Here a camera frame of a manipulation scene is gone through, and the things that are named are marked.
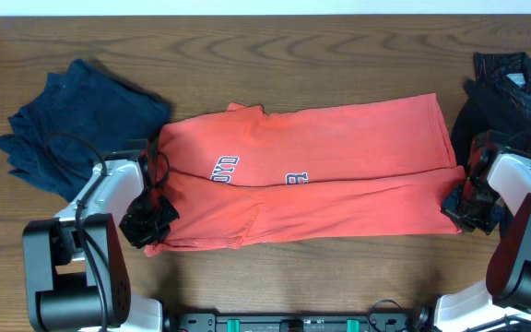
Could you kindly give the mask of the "red soccer t-shirt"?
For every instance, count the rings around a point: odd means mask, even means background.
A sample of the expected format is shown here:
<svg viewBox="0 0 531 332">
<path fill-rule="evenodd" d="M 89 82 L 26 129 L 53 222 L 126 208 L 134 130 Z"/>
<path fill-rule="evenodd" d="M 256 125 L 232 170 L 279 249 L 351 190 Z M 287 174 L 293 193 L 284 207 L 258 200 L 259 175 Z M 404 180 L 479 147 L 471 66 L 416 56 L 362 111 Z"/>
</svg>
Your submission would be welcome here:
<svg viewBox="0 0 531 332">
<path fill-rule="evenodd" d="M 166 124 L 158 153 L 179 216 L 149 256 L 456 233 L 441 203 L 465 173 L 432 94 L 295 113 L 233 103 Z"/>
</svg>

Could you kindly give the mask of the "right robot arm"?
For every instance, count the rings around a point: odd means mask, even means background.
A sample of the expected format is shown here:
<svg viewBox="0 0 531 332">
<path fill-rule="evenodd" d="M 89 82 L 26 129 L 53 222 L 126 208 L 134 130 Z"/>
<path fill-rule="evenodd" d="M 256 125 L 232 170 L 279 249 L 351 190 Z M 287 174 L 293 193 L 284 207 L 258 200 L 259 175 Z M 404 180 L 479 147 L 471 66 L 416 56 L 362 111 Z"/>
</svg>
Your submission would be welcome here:
<svg viewBox="0 0 531 332">
<path fill-rule="evenodd" d="M 503 231 L 485 279 L 440 297 L 428 329 L 531 331 L 531 155 L 503 133 L 476 136 L 442 213 L 462 231 Z"/>
</svg>

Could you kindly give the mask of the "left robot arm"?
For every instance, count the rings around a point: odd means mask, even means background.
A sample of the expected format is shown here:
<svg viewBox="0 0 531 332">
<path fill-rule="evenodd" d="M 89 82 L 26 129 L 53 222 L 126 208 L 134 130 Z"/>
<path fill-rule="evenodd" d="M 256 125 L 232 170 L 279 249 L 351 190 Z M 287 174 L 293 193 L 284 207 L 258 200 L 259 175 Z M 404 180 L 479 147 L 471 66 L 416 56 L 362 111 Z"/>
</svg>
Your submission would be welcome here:
<svg viewBox="0 0 531 332">
<path fill-rule="evenodd" d="M 36 331 L 167 331 L 158 300 L 132 292 L 119 238 L 159 243 L 178 219 L 167 181 L 135 150 L 102 159 L 77 197 L 22 234 L 29 323 Z"/>
</svg>

